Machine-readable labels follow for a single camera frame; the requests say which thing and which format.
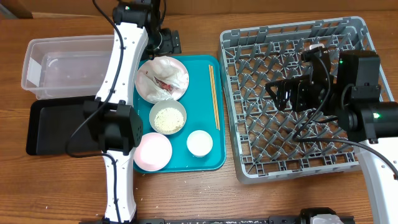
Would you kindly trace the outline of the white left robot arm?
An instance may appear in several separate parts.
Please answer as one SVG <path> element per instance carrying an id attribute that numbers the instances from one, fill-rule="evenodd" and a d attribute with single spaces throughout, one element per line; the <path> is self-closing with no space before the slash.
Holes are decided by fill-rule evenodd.
<path id="1" fill-rule="evenodd" d="M 121 1 L 106 18 L 114 31 L 110 61 L 94 100 L 83 107 L 83 124 L 98 143 L 96 155 L 106 169 L 107 206 L 102 223 L 133 223 L 136 217 L 132 157 L 143 123 L 133 108 L 132 94 L 142 56 L 166 47 L 160 28 L 163 19 L 159 1 Z"/>

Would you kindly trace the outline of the grey bowl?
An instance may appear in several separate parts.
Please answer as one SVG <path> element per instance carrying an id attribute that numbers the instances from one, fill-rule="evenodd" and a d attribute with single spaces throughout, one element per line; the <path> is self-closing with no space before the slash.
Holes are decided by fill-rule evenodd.
<path id="1" fill-rule="evenodd" d="M 151 127 L 152 127 L 156 132 L 158 132 L 158 133 L 160 133 L 160 134 L 165 134 L 165 133 L 162 133 L 162 132 L 158 131 L 158 130 L 156 129 L 156 127 L 155 127 L 155 124 L 154 124 L 154 119 L 155 119 L 156 114 L 157 114 L 161 109 L 164 109 L 164 108 L 175 108 L 175 109 L 179 110 L 179 111 L 181 112 L 181 114 L 183 114 L 183 117 L 184 117 L 184 125 L 185 125 L 186 120 L 187 120 L 187 112 L 186 112 L 185 108 L 183 107 L 183 105 L 182 105 L 180 102 L 176 101 L 176 100 L 164 100 L 164 101 L 160 101 L 160 102 L 156 103 L 156 104 L 152 107 L 152 109 L 150 110 L 149 122 L 150 122 Z M 179 132 L 181 129 L 179 129 L 178 131 L 176 131 L 176 132 L 174 132 L 174 133 L 165 134 L 165 135 L 175 134 L 175 133 Z"/>

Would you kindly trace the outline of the pile of rice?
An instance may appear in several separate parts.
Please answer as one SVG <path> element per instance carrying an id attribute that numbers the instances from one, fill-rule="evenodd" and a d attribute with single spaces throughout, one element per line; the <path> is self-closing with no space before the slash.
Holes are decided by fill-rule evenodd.
<path id="1" fill-rule="evenodd" d="M 183 127 L 184 117 L 183 114 L 175 108 L 164 108 L 156 114 L 154 124 L 158 131 L 170 134 Z"/>

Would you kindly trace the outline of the white cup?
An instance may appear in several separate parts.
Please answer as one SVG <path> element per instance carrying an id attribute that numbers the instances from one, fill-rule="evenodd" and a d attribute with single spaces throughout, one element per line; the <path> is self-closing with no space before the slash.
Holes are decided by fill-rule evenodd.
<path id="1" fill-rule="evenodd" d="M 212 137 L 206 131 L 196 130 L 188 136 L 187 148 L 195 157 L 204 157 L 213 148 Z"/>

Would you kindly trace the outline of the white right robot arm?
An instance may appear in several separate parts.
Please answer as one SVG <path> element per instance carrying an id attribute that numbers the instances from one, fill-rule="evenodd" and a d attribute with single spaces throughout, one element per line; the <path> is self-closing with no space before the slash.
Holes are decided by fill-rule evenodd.
<path id="1" fill-rule="evenodd" d="M 330 73 L 324 47 L 306 50 L 303 62 L 312 64 L 309 75 L 278 80 L 265 86 L 275 107 L 287 103 L 294 112 L 313 109 L 338 122 L 353 146 L 368 190 L 374 223 L 397 223 L 397 102 L 381 101 L 381 60 L 372 50 L 340 53 L 337 76 Z"/>

